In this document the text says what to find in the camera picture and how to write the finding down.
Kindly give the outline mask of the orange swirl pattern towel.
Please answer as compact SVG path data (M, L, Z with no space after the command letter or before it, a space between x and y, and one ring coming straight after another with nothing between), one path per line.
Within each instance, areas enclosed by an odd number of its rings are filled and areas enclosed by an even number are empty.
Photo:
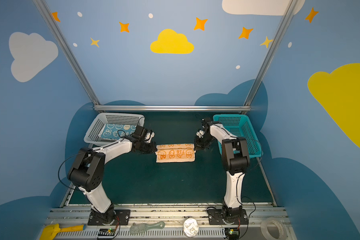
M194 144L157 145L157 163L194 162L196 151Z

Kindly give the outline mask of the bunny face pattern towel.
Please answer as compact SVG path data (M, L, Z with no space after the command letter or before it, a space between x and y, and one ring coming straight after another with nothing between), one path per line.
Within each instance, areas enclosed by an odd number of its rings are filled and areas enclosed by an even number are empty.
M116 141L134 133L136 127L136 125L106 124L100 132L100 138Z

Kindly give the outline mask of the teal perforated plastic basket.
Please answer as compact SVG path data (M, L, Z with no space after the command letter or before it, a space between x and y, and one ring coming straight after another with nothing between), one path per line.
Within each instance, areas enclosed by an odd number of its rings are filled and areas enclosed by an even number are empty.
M248 116L240 114L220 114L214 115L213 120L221 123L232 135L248 140L250 158L260 158L262 156L261 144Z

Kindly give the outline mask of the white perforated plastic basket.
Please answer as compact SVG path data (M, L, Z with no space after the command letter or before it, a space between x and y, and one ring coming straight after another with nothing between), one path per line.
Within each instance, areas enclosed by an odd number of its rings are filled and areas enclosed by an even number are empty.
M96 146L103 146L114 142L112 140L105 140L100 138L100 132L106 124L122 124L122 125L136 125L143 126L145 117L137 114L123 114L123 113L101 113L91 123L89 129L84 136L84 142Z

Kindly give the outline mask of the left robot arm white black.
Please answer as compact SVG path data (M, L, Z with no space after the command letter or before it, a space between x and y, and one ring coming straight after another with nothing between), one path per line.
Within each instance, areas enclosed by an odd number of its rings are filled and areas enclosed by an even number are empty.
M138 151L152 154L157 151L156 143L126 138L98 148L82 148L79 150L67 178L86 196L92 210L104 215L112 205L103 186L105 165L129 152Z

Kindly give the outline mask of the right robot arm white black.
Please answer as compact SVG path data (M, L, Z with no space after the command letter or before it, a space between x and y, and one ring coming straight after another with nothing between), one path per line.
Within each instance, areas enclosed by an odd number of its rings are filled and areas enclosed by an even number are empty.
M222 146L222 164L227 174L226 194L223 212L229 216L239 215L242 211L242 183L247 168L250 166L248 141L230 133L220 122L202 121L202 127L194 138L194 150L208 148L214 140Z

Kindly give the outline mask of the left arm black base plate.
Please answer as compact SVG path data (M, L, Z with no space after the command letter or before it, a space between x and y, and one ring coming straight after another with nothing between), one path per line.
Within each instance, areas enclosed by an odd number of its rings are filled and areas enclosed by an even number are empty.
M91 209L88 226L127 226L130 214L130 210L110 209L105 213L99 213Z

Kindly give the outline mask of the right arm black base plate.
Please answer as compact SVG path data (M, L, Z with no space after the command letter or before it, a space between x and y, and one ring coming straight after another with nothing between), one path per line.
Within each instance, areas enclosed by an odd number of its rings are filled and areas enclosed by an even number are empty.
M249 222L246 211L239 208L207 208L210 225L245 225Z

